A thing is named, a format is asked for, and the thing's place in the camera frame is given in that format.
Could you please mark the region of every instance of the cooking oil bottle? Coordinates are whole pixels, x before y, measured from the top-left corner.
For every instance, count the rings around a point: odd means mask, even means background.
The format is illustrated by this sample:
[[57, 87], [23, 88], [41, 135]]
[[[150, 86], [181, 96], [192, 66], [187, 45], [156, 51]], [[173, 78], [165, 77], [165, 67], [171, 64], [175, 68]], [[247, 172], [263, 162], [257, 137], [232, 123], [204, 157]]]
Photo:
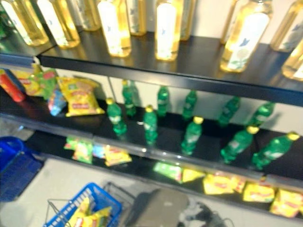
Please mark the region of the cooking oil bottle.
[[195, 5], [196, 0], [184, 0], [180, 35], [180, 40], [182, 41], [185, 41], [190, 37]]
[[42, 15], [59, 47], [72, 48], [80, 38], [66, 0], [38, 0]]
[[96, 31], [101, 28], [96, 0], [75, 0], [75, 3], [83, 30]]
[[303, 0], [295, 1], [276, 31], [270, 46], [275, 51], [290, 52], [303, 37]]
[[30, 0], [1, 0], [1, 4], [27, 45], [38, 46], [48, 41]]
[[250, 0], [237, 15], [225, 45], [220, 68], [243, 72], [272, 17], [272, 0]]
[[146, 33], [145, 0], [126, 0], [129, 31], [131, 35]]
[[282, 66], [284, 76], [303, 81], [303, 39]]
[[109, 54], [126, 57], [132, 47], [125, 0], [101, 0], [98, 10]]
[[173, 61], [178, 55], [183, 0], [157, 0], [155, 55]]

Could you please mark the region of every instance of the chip bag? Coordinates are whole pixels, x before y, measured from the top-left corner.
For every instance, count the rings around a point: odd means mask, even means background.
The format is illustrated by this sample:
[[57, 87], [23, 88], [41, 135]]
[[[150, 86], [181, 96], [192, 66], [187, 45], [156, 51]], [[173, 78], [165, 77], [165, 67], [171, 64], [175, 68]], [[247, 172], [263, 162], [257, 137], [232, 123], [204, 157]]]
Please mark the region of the chip bag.
[[96, 101], [93, 90], [98, 84], [90, 79], [57, 78], [60, 89], [68, 102], [67, 117], [103, 114]]

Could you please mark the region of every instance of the yellow oil bottle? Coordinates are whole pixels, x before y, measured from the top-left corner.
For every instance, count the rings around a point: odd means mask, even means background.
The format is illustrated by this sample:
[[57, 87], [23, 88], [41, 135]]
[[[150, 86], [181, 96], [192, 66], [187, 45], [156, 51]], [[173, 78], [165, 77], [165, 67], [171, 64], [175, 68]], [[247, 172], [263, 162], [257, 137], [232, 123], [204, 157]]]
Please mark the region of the yellow oil bottle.
[[155, 56], [173, 61], [178, 55], [183, 0], [157, 0]]
[[225, 45], [220, 68], [243, 72], [272, 17], [272, 0], [250, 0], [239, 11]]
[[98, 10], [109, 54], [128, 56], [132, 47], [125, 0], [101, 0]]
[[1, 4], [27, 45], [38, 46], [48, 42], [30, 0], [1, 0]]
[[303, 37], [303, 0], [295, 1], [276, 31], [270, 46], [275, 51], [290, 52]]
[[38, 0], [42, 15], [59, 47], [72, 48], [80, 43], [66, 0]]

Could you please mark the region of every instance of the yellow bottle cap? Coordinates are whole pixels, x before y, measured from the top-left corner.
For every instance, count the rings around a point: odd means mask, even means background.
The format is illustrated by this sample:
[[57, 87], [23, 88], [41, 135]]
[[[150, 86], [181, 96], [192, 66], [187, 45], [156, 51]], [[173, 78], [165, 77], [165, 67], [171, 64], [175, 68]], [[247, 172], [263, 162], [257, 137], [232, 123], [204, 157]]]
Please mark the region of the yellow bottle cap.
[[204, 120], [203, 117], [197, 117], [197, 116], [194, 117], [194, 123], [196, 124], [202, 124], [203, 120]]
[[259, 128], [258, 127], [255, 127], [255, 126], [248, 126], [246, 128], [246, 131], [249, 133], [249, 134], [256, 134], [258, 131], [259, 131]]
[[295, 131], [289, 132], [286, 136], [288, 137], [288, 139], [290, 139], [292, 141], [295, 141], [300, 138], [300, 135], [298, 133], [296, 133]]

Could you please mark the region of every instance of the bottle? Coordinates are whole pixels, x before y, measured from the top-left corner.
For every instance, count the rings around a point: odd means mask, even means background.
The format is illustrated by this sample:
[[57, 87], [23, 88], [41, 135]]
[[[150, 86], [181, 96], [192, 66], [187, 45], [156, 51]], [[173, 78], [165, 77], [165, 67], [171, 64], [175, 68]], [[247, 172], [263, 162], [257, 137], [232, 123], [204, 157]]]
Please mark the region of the bottle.
[[125, 0], [101, 0], [98, 10], [109, 54], [128, 56], [132, 47]]
[[108, 117], [113, 124], [114, 132], [120, 136], [126, 133], [127, 127], [122, 119], [122, 111], [121, 108], [114, 102], [112, 98], [106, 99], [107, 103], [107, 114]]
[[124, 98], [125, 108], [126, 108], [126, 115], [134, 116], [136, 114], [136, 107], [134, 106], [133, 102], [133, 93], [131, 88], [128, 86], [128, 81], [126, 79], [122, 80], [122, 95]]
[[292, 143], [299, 138], [300, 136], [294, 131], [273, 138], [259, 153], [253, 155], [252, 164], [257, 169], [263, 169], [264, 166], [284, 155], [290, 149]]
[[250, 0], [237, 15], [225, 45], [220, 68], [243, 72], [272, 17], [272, 0]]
[[167, 86], [161, 86], [158, 92], [158, 111], [159, 117], [165, 117], [169, 104], [169, 90]]
[[303, 39], [282, 66], [282, 73], [290, 79], [303, 81]]
[[190, 37], [195, 5], [196, 0], [184, 0], [180, 35], [182, 41], [186, 41]]
[[183, 0], [157, 0], [155, 56], [173, 61], [179, 49]]
[[185, 155], [191, 155], [196, 147], [196, 143], [202, 134], [201, 124], [203, 122], [202, 117], [194, 117], [194, 120], [186, 128], [184, 140], [181, 143], [182, 153]]
[[226, 147], [221, 149], [224, 162], [229, 164], [235, 160], [236, 156], [242, 153], [251, 144], [253, 135], [258, 131], [258, 127], [248, 126], [246, 129], [237, 132]]
[[145, 108], [145, 114], [143, 117], [145, 138], [148, 144], [155, 143], [158, 133], [157, 133], [157, 115], [153, 111], [152, 105], [148, 105]]
[[220, 127], [226, 127], [229, 124], [229, 121], [234, 116], [234, 114], [238, 111], [240, 107], [240, 100], [241, 98], [234, 96], [231, 100], [229, 100], [223, 110], [221, 115], [218, 119], [218, 124]]
[[80, 43], [66, 0], [38, 0], [37, 4], [59, 47], [72, 48]]
[[276, 31], [270, 46], [275, 51], [290, 52], [303, 37], [303, 0], [295, 1]]
[[259, 106], [259, 108], [255, 111], [247, 125], [259, 127], [273, 113], [274, 108], [275, 103], [272, 102], [267, 102]]
[[75, 0], [76, 12], [83, 30], [96, 31], [101, 28], [101, 21], [95, 0]]
[[191, 90], [185, 98], [182, 117], [188, 121], [193, 116], [193, 111], [197, 102], [197, 93], [195, 90]]
[[48, 42], [30, 0], [1, 0], [1, 4], [27, 45], [39, 46]]
[[146, 33], [145, 0], [126, 0], [129, 31], [131, 35]]

